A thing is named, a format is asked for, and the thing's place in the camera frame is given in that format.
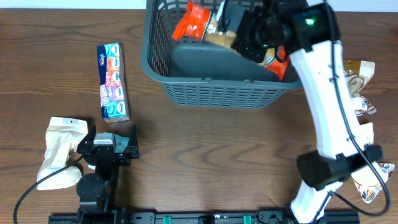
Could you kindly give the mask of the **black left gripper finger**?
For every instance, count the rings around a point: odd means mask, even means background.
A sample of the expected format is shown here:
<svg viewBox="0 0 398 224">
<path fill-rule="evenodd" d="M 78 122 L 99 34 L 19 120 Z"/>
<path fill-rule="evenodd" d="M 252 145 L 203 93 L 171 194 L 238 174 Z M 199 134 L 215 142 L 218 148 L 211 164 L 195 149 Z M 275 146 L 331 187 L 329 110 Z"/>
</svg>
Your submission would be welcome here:
<svg viewBox="0 0 398 224">
<path fill-rule="evenodd" d="M 129 142 L 128 142 L 128 148 L 129 148 L 130 152 L 138 152 L 136 124 L 133 124 L 133 126 L 132 126 L 130 137 L 129 137 Z"/>
<path fill-rule="evenodd" d="M 96 136 L 96 126 L 93 125 L 91 129 L 88 131 L 88 134 L 83 138 L 84 145 L 91 145 Z"/>
</svg>

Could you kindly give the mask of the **orange snack bag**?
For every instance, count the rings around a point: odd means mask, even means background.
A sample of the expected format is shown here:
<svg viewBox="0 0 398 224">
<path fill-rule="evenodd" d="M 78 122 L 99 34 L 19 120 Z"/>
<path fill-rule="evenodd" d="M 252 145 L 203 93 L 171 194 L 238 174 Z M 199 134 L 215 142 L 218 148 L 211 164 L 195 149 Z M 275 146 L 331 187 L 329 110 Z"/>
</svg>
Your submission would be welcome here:
<svg viewBox="0 0 398 224">
<path fill-rule="evenodd" d="M 233 31 L 223 30 L 224 2 L 221 2 L 219 9 L 215 12 L 198 3 L 189 1 L 185 14 L 178 22 L 172 34 L 173 40 L 181 40 L 184 37 L 194 40 L 204 40 L 242 57 L 237 51 L 231 48 L 236 34 Z M 290 59 L 283 46 L 268 49 L 263 62 L 253 63 L 264 70 L 271 71 L 272 79 L 278 78 L 280 81 L 288 81 L 294 74 Z"/>
</svg>

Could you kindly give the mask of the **beige brown Pantree bag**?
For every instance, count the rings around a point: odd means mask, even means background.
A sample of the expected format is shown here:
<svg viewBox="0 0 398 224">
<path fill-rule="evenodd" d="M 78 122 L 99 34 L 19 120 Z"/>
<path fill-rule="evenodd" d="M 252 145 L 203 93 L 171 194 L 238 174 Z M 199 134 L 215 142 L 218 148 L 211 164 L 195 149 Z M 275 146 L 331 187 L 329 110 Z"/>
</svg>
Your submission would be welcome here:
<svg viewBox="0 0 398 224">
<path fill-rule="evenodd" d="M 373 114 L 377 109 L 360 91 L 374 76 L 376 64 L 365 60 L 343 60 L 344 75 L 347 82 L 351 103 L 357 116 Z"/>
</svg>

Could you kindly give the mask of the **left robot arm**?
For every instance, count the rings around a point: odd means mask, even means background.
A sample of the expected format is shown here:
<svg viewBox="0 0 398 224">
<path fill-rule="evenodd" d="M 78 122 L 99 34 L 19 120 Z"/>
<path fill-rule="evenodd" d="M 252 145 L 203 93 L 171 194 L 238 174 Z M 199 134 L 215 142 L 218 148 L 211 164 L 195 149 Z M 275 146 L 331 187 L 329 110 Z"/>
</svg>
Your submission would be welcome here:
<svg viewBox="0 0 398 224">
<path fill-rule="evenodd" d="M 77 183 L 76 192 L 80 198 L 78 223 L 129 223 L 127 209 L 114 205 L 119 179 L 119 168 L 129 166 L 139 158 L 136 125 L 131 129 L 127 146 L 116 150 L 116 138 L 111 133 L 96 133 L 93 126 L 80 141 L 77 153 L 95 171 L 84 175 Z"/>
</svg>

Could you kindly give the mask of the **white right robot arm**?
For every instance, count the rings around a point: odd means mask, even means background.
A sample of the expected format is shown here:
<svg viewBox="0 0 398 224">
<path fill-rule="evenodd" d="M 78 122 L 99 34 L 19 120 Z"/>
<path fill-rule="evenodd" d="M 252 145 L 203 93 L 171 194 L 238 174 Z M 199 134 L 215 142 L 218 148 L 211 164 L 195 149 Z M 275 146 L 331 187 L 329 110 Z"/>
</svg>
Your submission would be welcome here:
<svg viewBox="0 0 398 224">
<path fill-rule="evenodd" d="M 148 0 L 141 67 L 185 106 L 264 108 L 302 87 L 317 138 L 297 158 L 302 182 L 288 209 L 261 223 L 348 223 L 359 208 L 325 210 L 349 177 L 378 175 L 380 146 L 360 125 L 344 75 L 335 14 L 326 2 Z"/>
</svg>

